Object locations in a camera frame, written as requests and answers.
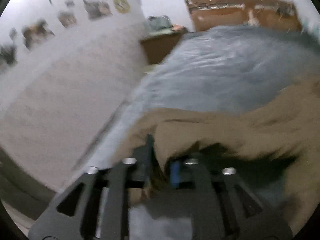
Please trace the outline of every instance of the wooden cabinet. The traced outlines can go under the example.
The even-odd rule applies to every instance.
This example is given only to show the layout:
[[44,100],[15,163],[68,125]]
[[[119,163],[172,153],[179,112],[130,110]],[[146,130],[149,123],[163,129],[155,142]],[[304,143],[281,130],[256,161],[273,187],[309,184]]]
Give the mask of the wooden cabinet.
[[176,33],[161,34],[141,40],[140,44],[147,55],[149,64],[159,64],[187,32],[187,29],[183,29]]

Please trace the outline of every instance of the bed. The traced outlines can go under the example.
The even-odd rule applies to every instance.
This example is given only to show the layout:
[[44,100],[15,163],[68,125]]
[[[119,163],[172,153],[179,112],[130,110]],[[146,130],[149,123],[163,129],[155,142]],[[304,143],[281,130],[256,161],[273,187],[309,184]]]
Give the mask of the bed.
[[[317,41],[305,33],[248,25],[217,26],[206,32],[185,34],[118,110],[112,125],[106,126],[78,163],[76,174],[89,166],[110,167],[111,157],[126,132],[151,109],[167,107],[235,115],[256,109],[270,102],[296,77],[319,73],[319,52]],[[263,169],[267,174],[276,172],[277,177],[254,190],[279,207],[286,201],[282,172],[289,163],[275,165]],[[132,225],[142,228],[130,232],[132,239],[191,239],[191,220],[186,214],[174,215],[174,220],[164,215],[154,217],[149,208],[150,204],[145,203],[131,209]]]
[[197,31],[241,24],[302,30],[294,3],[285,0],[186,0],[186,4]]

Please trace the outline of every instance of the wooden headboard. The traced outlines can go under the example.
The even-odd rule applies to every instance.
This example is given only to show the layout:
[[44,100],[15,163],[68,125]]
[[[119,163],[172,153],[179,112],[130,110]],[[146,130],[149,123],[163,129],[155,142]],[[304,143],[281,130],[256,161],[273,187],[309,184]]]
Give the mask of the wooden headboard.
[[186,0],[197,31],[218,25],[257,25],[301,31],[293,3],[284,0]]

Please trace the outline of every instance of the metal screw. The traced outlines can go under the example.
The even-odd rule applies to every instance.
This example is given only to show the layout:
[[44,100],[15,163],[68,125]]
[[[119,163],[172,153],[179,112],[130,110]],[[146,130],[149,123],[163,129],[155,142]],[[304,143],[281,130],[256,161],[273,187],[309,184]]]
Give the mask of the metal screw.
[[122,163],[124,164],[135,164],[137,160],[135,158],[124,158],[122,159]]
[[87,174],[97,174],[98,171],[99,171],[99,168],[97,168],[97,167],[90,167],[90,168],[86,171],[86,173],[87,173]]
[[233,174],[236,174],[237,170],[235,168],[225,168],[222,170],[222,174],[223,175],[233,175]]
[[198,164],[198,160],[197,159],[187,159],[184,164],[186,165],[194,165],[194,164]]

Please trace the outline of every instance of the brown blanket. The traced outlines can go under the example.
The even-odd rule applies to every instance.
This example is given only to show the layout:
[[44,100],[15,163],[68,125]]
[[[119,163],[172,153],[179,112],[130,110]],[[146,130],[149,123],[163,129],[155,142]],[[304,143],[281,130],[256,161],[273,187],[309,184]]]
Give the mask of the brown blanket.
[[296,156],[286,170],[285,192],[295,199],[287,207],[287,220],[296,234],[320,201],[320,77],[287,87],[268,105],[241,116],[156,109],[129,131],[114,155],[114,162],[155,138],[155,152],[163,169],[169,157],[215,143],[228,148],[227,155],[254,159]]

